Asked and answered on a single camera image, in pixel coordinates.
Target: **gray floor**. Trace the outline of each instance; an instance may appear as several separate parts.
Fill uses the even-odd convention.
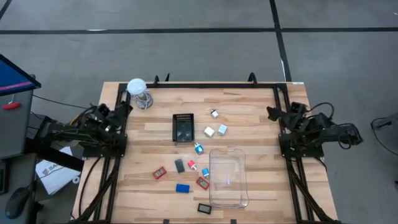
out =
[[[398,26],[396,0],[278,0],[277,8],[282,27]],[[272,26],[266,0],[13,0],[0,20],[0,30]],[[364,138],[348,151],[325,146],[339,219],[396,223],[398,158],[376,142],[369,123],[397,111],[398,33],[294,33],[284,42],[292,79],[305,82],[310,103],[333,103],[335,122],[354,123]],[[245,80],[250,72],[260,81],[284,80],[273,33],[0,35],[0,53],[37,75],[43,87],[35,94],[77,105],[98,102],[104,81],[167,73],[175,81]],[[39,99],[32,111],[60,121],[79,112]],[[393,134],[379,132],[394,150]],[[70,184],[44,200],[39,223],[67,221],[75,194]]]

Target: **small red object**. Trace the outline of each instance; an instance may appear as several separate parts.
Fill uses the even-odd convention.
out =
[[[199,177],[199,179],[197,180],[197,184],[199,184],[200,187],[202,187],[203,189],[207,190],[207,188],[209,188],[209,183],[203,179],[202,177]]]
[[[9,103],[9,104],[3,105],[2,108],[4,110],[12,110],[12,109],[19,107],[20,105],[21,105],[21,103]]]
[[[164,167],[161,167],[160,169],[158,169],[157,171],[155,171],[153,173],[155,179],[159,179],[160,177],[162,177],[163,175],[165,175],[167,173],[167,171],[164,169]]]
[[[190,161],[188,162],[188,166],[189,166],[189,168],[191,168],[191,169],[193,169],[193,170],[196,170],[196,169],[197,169],[197,165],[195,164],[195,162],[194,162],[193,160],[190,160]]]

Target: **red box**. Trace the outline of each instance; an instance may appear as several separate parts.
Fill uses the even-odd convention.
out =
[[[161,167],[157,171],[155,171],[152,175],[155,177],[155,179],[159,179],[163,175],[165,175],[167,171],[164,169],[164,167]]]
[[[209,188],[209,186],[210,186],[209,182],[207,182],[202,177],[199,177],[199,179],[197,180],[197,184],[199,184],[199,186],[205,190],[207,190],[207,188]]]

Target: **small blue object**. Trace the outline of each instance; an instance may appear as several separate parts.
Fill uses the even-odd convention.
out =
[[[176,192],[181,192],[181,193],[189,193],[189,185],[185,184],[177,184],[177,187],[175,188]]]
[[[204,152],[203,147],[201,144],[198,144],[197,142],[195,143],[195,150],[198,155],[202,154]]]
[[[203,170],[201,170],[201,172],[202,172],[202,174],[203,174],[203,176],[205,177],[205,178],[209,178],[209,169],[207,169],[207,168],[204,168]]]

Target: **black floor stripe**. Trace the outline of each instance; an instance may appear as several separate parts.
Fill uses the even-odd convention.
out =
[[[292,76],[290,74],[289,63],[287,61],[285,43],[284,43],[284,38],[282,36],[280,24],[279,24],[279,17],[278,17],[278,11],[276,9],[275,0],[269,0],[269,4],[271,5],[272,18],[273,18],[274,24],[275,24],[275,32],[276,32],[276,39],[278,41],[280,59],[283,62],[282,66],[284,69],[285,81],[291,82]]]
[[[101,30],[0,30],[0,34],[192,34],[192,33],[275,32],[274,28],[171,28],[171,29],[101,29]]]
[[[398,32],[398,27],[281,28],[281,32]]]
[[[3,17],[4,13],[6,13],[6,11],[7,11],[7,9],[8,9],[8,6],[11,4],[11,1],[12,1],[12,0],[7,0],[6,3],[4,3],[3,7],[1,8],[1,11],[0,11],[0,20],[1,20],[1,18]]]

